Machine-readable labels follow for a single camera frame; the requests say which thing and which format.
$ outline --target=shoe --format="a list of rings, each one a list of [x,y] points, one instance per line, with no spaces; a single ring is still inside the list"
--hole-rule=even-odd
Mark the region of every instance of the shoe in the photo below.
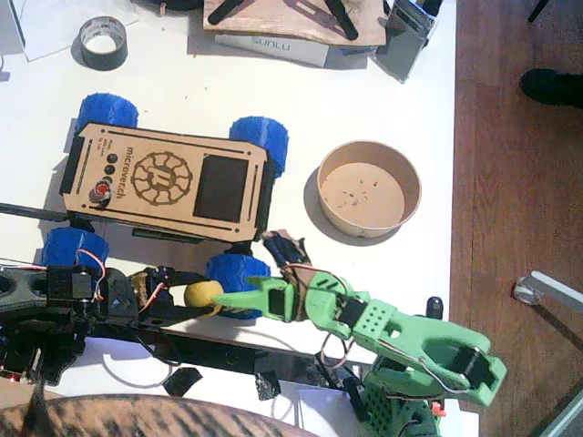
[[[583,108],[583,75],[567,75],[546,68],[528,70],[520,78],[520,89],[546,105]]]

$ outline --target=red button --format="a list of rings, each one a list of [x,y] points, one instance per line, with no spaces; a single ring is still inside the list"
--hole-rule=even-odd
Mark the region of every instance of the red button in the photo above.
[[[107,182],[98,182],[95,185],[95,192],[98,196],[105,196],[109,191],[109,184]]]

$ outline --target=tape roll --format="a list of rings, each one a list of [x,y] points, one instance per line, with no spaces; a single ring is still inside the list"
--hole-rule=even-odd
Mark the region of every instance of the tape roll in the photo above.
[[[89,49],[87,44],[97,36],[109,36],[116,48],[106,53]],[[84,23],[79,29],[79,42],[85,64],[95,70],[113,70],[121,66],[128,57],[126,28],[112,16],[97,16]]]

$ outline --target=round cardboard container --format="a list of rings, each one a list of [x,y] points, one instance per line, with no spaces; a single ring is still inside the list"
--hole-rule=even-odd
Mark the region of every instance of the round cardboard container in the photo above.
[[[346,143],[318,169],[326,217],[342,232],[372,239],[403,225],[417,211],[421,181],[392,147],[373,141]]]

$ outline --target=yellow sponge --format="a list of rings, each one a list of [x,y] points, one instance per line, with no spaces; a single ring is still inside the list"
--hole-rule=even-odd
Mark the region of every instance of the yellow sponge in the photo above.
[[[184,303],[187,307],[208,307],[214,305],[212,298],[222,293],[222,287],[216,280],[196,282],[184,290]]]

